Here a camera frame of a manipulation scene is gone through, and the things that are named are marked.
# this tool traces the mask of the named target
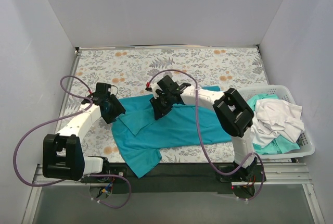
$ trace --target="gray wall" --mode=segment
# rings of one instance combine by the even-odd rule
[[[262,43],[270,83],[283,84],[303,106],[316,146],[305,159],[327,223],[333,219],[333,0],[284,0]]]
[[[73,46],[248,46],[282,0],[49,0]]]
[[[47,0],[0,0],[0,222],[21,223],[31,188],[12,168],[19,139],[33,126],[59,114],[74,49]],[[32,181],[41,159],[44,127],[22,145],[19,170]]]

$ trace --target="pile of clothes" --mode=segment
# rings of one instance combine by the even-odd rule
[[[280,100],[275,94],[255,95],[248,104],[254,111],[251,131],[258,154],[284,154],[299,149],[297,140],[304,131],[301,106]]]

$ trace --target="white laundry basket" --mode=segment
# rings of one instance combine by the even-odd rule
[[[276,94],[279,99],[285,100],[287,102],[296,104],[292,95],[285,86],[282,85],[263,85],[263,86],[253,86],[237,89],[239,94],[247,101],[251,97],[257,94],[266,93],[266,94]],[[288,159],[288,158],[297,158],[303,157],[306,155],[312,155],[314,153],[315,147],[312,143],[312,140],[307,135],[306,130],[301,133],[298,138],[297,143],[300,145],[299,150],[292,150],[285,154],[280,155],[261,155],[264,159]]]

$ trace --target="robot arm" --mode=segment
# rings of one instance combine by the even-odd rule
[[[83,175],[92,173],[108,173],[108,162],[105,157],[84,157],[81,140],[91,126],[101,117],[107,124],[125,113],[125,109],[114,94],[111,85],[97,83],[96,91],[90,95],[93,105],[84,111],[89,101],[84,100],[80,106],[83,112],[74,117],[56,134],[48,134],[43,142],[43,175],[49,178],[79,180]],[[66,155],[57,152],[66,150]]]
[[[178,85],[169,76],[165,76],[146,90],[153,93],[150,102],[156,120],[170,112],[173,104],[194,105],[196,100],[193,85]],[[215,111],[222,128],[232,136],[235,164],[239,165],[248,154],[254,152],[250,129],[254,114],[237,90],[229,89],[222,92],[199,89],[198,106]],[[247,169],[256,163],[255,156],[251,155],[242,167]]]

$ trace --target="teal towel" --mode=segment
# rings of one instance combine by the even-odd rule
[[[220,90],[218,86],[205,89]],[[160,148],[199,144],[194,106],[175,105],[166,116],[155,120],[151,98],[144,95],[120,99],[126,115],[119,116],[112,125],[121,156],[139,178],[160,162]],[[199,108],[199,123],[204,144],[231,141],[215,112]]]
[[[258,94],[253,96],[251,99],[247,101],[250,108],[254,111],[255,110],[255,104],[257,103],[257,100],[260,99],[279,99],[279,97],[275,94],[268,95],[268,94]],[[268,144],[265,148],[262,148],[259,145],[253,144],[254,150],[259,155],[277,155],[277,154],[284,154],[291,150],[299,150],[300,147],[297,143],[290,142],[286,138],[284,138],[282,135],[279,135],[277,138],[275,138],[270,144]]]

